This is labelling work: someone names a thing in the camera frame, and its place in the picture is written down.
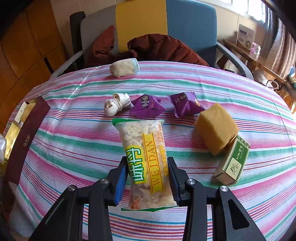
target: green and white box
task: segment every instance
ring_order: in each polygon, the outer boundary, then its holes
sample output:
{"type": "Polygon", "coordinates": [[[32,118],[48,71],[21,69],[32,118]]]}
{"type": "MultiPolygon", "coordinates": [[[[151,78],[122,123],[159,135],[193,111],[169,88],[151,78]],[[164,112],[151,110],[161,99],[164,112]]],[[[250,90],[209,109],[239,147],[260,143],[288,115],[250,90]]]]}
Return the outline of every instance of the green and white box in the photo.
{"type": "Polygon", "coordinates": [[[248,158],[250,144],[237,135],[230,151],[224,156],[213,177],[224,185],[238,182],[248,158]]]}

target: maroon box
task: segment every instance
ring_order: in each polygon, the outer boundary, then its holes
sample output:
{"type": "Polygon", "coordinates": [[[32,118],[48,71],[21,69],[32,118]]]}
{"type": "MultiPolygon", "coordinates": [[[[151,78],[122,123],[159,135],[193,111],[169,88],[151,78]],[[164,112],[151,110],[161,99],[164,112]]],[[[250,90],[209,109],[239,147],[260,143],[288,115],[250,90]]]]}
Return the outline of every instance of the maroon box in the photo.
{"type": "MultiPolygon", "coordinates": [[[[15,184],[19,184],[20,182],[22,167],[24,165],[24,161],[27,156],[30,145],[32,143],[32,140],[39,126],[41,125],[44,117],[50,110],[49,105],[45,102],[45,100],[41,96],[31,99],[29,101],[26,101],[26,103],[27,104],[35,103],[35,106],[32,108],[32,110],[28,114],[18,134],[16,134],[16,139],[14,143],[12,141],[12,145],[11,145],[12,149],[8,157],[7,168],[4,176],[5,181],[10,181],[15,184]]],[[[13,125],[14,126],[18,125],[18,123],[15,124],[15,122],[13,122],[10,128],[15,128],[15,127],[12,127],[13,125]]]]}

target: snack package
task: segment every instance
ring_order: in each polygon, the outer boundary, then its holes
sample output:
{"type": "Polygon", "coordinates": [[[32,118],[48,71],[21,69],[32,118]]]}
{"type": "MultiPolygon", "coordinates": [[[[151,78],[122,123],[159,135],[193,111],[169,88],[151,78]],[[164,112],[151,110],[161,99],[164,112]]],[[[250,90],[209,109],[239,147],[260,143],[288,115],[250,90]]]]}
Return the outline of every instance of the snack package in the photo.
{"type": "Polygon", "coordinates": [[[134,108],[131,109],[130,115],[137,117],[155,117],[159,116],[166,109],[160,104],[160,98],[154,95],[142,95],[132,101],[134,108]]]}
{"type": "Polygon", "coordinates": [[[128,159],[129,210],[156,211],[177,205],[170,189],[163,122],[113,119],[128,159]]]}
{"type": "Polygon", "coordinates": [[[194,92],[183,92],[175,95],[168,95],[175,108],[175,116],[182,118],[186,115],[198,114],[205,110],[196,99],[194,92]]]}

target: open gift box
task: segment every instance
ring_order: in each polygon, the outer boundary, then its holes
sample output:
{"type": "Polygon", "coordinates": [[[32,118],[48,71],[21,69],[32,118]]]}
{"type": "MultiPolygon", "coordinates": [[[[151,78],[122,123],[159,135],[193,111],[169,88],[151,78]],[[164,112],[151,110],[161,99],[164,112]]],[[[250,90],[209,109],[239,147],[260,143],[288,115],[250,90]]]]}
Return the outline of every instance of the open gift box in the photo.
{"type": "Polygon", "coordinates": [[[5,181],[19,184],[27,152],[49,110],[49,105],[41,96],[23,102],[5,136],[5,164],[1,167],[5,171],[5,181]]]}

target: gray armrest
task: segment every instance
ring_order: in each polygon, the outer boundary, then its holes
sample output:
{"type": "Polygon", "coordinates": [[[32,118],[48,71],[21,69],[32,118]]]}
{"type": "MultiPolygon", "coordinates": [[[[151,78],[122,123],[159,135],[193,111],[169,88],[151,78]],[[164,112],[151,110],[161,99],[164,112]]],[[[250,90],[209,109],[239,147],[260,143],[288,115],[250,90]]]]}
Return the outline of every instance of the gray armrest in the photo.
{"type": "Polygon", "coordinates": [[[251,71],[244,65],[243,62],[239,60],[231,51],[229,51],[224,45],[217,42],[217,49],[222,52],[233,64],[242,76],[249,78],[250,80],[254,80],[251,71]]]}
{"type": "Polygon", "coordinates": [[[82,51],[77,52],[71,58],[69,58],[65,63],[63,63],[49,78],[53,80],[61,75],[76,59],[80,58],[83,55],[82,51]]]}

